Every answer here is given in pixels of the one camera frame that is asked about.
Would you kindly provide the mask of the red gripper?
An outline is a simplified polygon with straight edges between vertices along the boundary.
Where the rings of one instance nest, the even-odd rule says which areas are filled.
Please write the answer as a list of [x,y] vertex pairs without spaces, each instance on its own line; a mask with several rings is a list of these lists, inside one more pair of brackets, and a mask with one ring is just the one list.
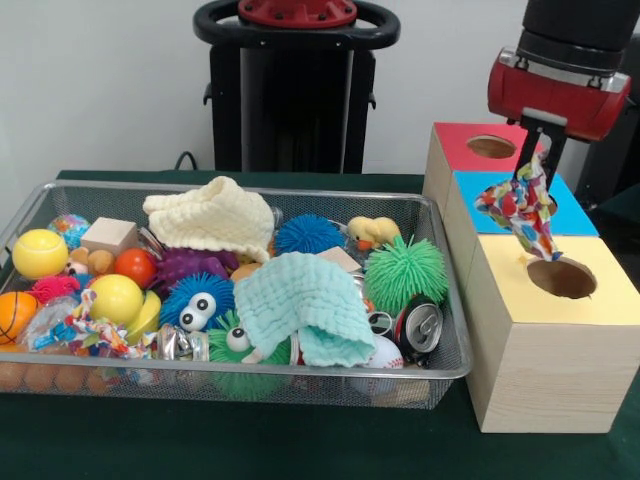
[[[534,119],[560,126],[567,136],[600,141],[614,126],[631,91],[631,77],[588,75],[561,70],[529,60],[510,47],[503,48],[488,81],[488,108],[513,120]],[[521,124],[527,131],[514,177],[534,156],[544,127]],[[551,190],[567,137],[549,131],[550,146],[544,159],[546,189]]]

